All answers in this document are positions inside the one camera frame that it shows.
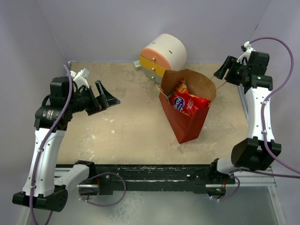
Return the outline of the red snack bag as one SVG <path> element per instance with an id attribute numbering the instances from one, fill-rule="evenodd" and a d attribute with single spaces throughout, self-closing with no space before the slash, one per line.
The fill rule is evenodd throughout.
<path id="1" fill-rule="evenodd" d="M 174 109 L 190 117 L 192 117 L 198 109 L 206 108 L 211 103 L 209 99 L 190 94 L 185 80 L 182 79 L 168 100 Z"/>

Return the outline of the red brown paper bag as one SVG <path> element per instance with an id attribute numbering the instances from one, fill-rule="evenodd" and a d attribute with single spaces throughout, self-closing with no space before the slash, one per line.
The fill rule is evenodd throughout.
<path id="1" fill-rule="evenodd" d="M 211 78 L 190 69 L 164 72 L 159 99 L 179 144 L 199 137 L 217 89 Z"/>

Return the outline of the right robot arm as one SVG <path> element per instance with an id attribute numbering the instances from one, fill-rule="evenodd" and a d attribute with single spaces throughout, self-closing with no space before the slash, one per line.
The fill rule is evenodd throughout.
<path id="1" fill-rule="evenodd" d="M 272 77 L 265 72 L 270 56 L 255 50 L 246 50 L 240 57 L 228 56 L 214 73 L 214 77 L 244 88 L 248 105 L 247 137 L 236 144 L 229 157 L 217 158 L 187 179 L 196 184 L 221 184 L 235 171 L 264 171 L 278 156 L 281 145 L 276 143 L 270 121 L 270 98 Z"/>

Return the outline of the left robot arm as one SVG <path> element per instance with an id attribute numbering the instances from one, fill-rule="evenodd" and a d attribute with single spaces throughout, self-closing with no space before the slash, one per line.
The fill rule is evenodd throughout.
<path id="1" fill-rule="evenodd" d="M 91 184 L 96 180 L 95 164 L 82 160 L 60 178 L 54 176 L 60 145 L 73 114 L 86 111 L 91 116 L 120 104 L 100 81 L 95 85 L 97 97 L 89 85 L 73 82 L 66 76 L 51 81 L 50 94 L 35 113 L 35 147 L 30 172 L 22 191 L 13 195 L 14 204 L 60 212 L 73 188 L 82 181 Z"/>

